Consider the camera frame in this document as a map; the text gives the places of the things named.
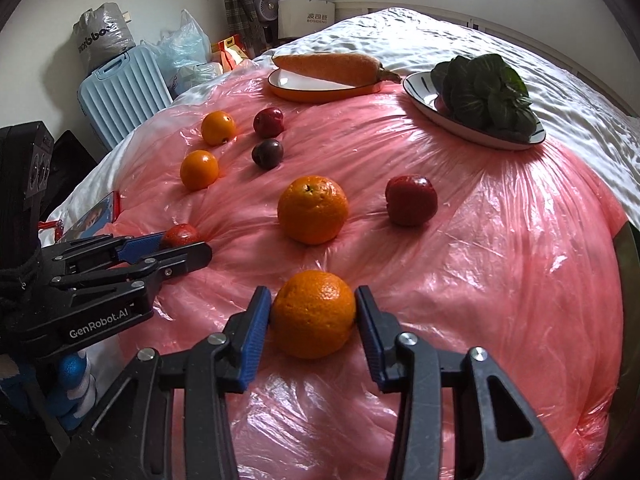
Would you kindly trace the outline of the blue white gloved left hand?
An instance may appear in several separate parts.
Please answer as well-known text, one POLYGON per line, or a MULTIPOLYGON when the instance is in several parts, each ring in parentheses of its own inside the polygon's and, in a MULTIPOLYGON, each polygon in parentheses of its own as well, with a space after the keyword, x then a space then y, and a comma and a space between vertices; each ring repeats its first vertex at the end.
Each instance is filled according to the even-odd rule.
POLYGON ((30 366, 1 356, 1 392, 21 415, 37 408, 67 432, 74 431, 96 404, 96 380, 85 350, 30 366))

